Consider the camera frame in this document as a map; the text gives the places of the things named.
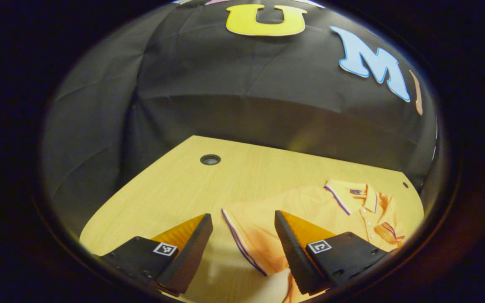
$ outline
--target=purple stripe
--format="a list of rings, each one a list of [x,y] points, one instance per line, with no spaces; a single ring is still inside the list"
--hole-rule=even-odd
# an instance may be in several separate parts
[[[326,188],[327,190],[329,190],[329,192],[330,192],[331,194],[333,194],[333,197],[334,197],[334,198],[336,199],[336,201],[338,202],[338,205],[340,205],[340,207],[341,207],[341,208],[342,208],[342,209],[345,211],[345,213],[347,213],[347,215],[351,215],[351,214],[349,213],[349,211],[347,211],[347,209],[345,209],[345,208],[343,207],[342,203],[340,203],[340,200],[338,200],[338,197],[336,197],[336,195],[333,193],[333,191],[332,191],[330,188],[328,188],[326,185],[325,185],[325,188]]]
[[[383,223],[383,227],[384,227],[386,230],[388,230],[389,232],[392,232],[392,234],[393,234],[393,236],[394,236],[394,239],[396,239],[396,241],[397,241],[398,239],[403,239],[403,238],[405,238],[405,236],[399,236],[399,237],[397,237],[397,236],[396,236],[396,232],[394,231],[394,228],[393,228],[393,227],[392,227],[392,226],[391,226],[389,223],[387,223],[387,222]]]
[[[226,217],[226,214],[224,213],[224,210],[222,209],[222,215],[227,223],[227,226],[229,227],[229,230],[231,231],[231,236],[233,236],[233,240],[235,240],[235,244],[237,244],[237,248],[239,249],[239,251],[242,253],[242,255],[245,257],[245,259],[250,263],[252,264],[252,266],[254,266],[261,274],[263,274],[263,276],[267,276],[267,274],[257,265],[256,261],[254,260],[254,258],[250,255],[250,253],[248,253],[244,246],[242,245],[242,243],[240,242],[240,239],[239,239],[239,236],[237,235],[237,232],[235,232],[235,229],[231,226],[231,224],[229,223],[229,220],[227,219]]]

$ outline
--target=blue letter m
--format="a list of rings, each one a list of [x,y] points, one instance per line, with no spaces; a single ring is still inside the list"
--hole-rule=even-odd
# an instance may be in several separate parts
[[[389,71],[389,80],[387,81],[389,89],[406,102],[410,101],[404,77],[396,58],[382,48],[378,48],[377,53],[373,53],[373,50],[360,38],[344,29],[338,27],[330,27],[330,29],[337,32],[342,38],[345,50],[345,59],[340,60],[342,69],[361,77],[369,77],[370,72],[362,64],[362,58],[364,58],[377,83],[383,83],[386,72]]]

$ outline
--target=mounting screw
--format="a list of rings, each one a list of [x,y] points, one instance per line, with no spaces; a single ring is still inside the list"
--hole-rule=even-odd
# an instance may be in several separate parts
[[[145,276],[146,278],[150,278],[150,279],[152,279],[152,278],[153,278],[153,276],[152,276],[152,274],[151,274],[151,272],[150,272],[150,271],[142,271],[142,274],[143,274],[143,276]]]

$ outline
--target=shirt placket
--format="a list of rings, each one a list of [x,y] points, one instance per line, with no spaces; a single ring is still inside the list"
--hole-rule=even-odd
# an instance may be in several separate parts
[[[373,232],[375,214],[362,207],[360,209],[360,215],[362,216],[362,221],[364,222],[364,227],[366,229],[366,240],[372,243],[375,239],[375,232]]]

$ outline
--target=black fabric backdrop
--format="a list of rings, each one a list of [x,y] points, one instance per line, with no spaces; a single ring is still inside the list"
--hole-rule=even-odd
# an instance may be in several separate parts
[[[43,176],[67,227],[79,234],[121,186],[192,135],[398,170],[422,184],[435,148],[434,97],[386,38],[291,0],[263,1],[256,20],[281,21],[272,5],[294,6],[308,11],[304,32],[241,36],[226,29],[226,8],[261,1],[205,2],[168,4],[126,25],[89,51],[55,94]],[[395,56],[411,102],[372,75],[342,70],[342,40],[330,25]],[[409,70],[422,84],[422,116]]]

